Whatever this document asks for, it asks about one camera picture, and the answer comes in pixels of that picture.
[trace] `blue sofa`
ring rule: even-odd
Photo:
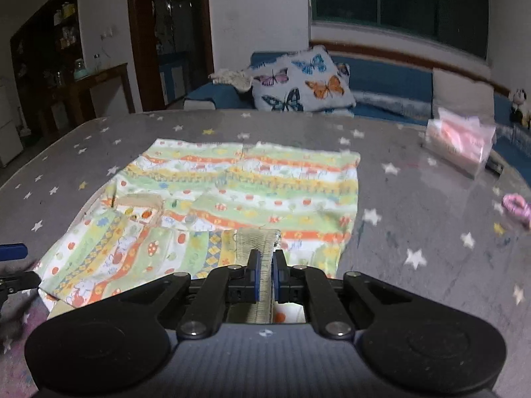
[[[251,65],[273,61],[283,54],[285,52],[255,52],[251,56]],[[387,94],[427,103],[432,101],[432,72],[429,70],[339,55],[332,55],[332,60],[336,64],[344,62],[350,65],[349,86],[354,91]],[[193,108],[254,109],[254,105],[251,94],[240,95],[230,85],[208,83],[187,95],[185,109]],[[510,112],[511,100],[495,93],[494,119],[496,123],[511,126]],[[400,123],[427,124],[426,121],[407,118],[364,103],[358,103],[354,113],[356,116]],[[500,153],[511,166],[515,167],[528,184],[531,184],[530,157],[506,138],[498,138],[494,150]]]

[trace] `pink butterfly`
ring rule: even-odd
[[[285,67],[275,74],[273,73],[273,71],[271,71],[271,76],[269,75],[255,76],[254,79],[261,82],[264,87],[273,86],[275,82],[277,84],[285,84],[286,82],[289,81],[288,68]]]

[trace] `beige cushion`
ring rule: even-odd
[[[433,70],[433,112],[441,106],[464,117],[477,116],[482,124],[494,124],[494,89],[465,76]]]

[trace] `doorway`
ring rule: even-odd
[[[173,107],[213,72],[208,0],[128,0],[144,111]]]

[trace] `plush toy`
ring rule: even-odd
[[[529,128],[531,114],[527,108],[526,100],[527,94],[525,90],[516,90],[512,97],[511,115],[509,115],[509,119],[511,122],[517,122]]]

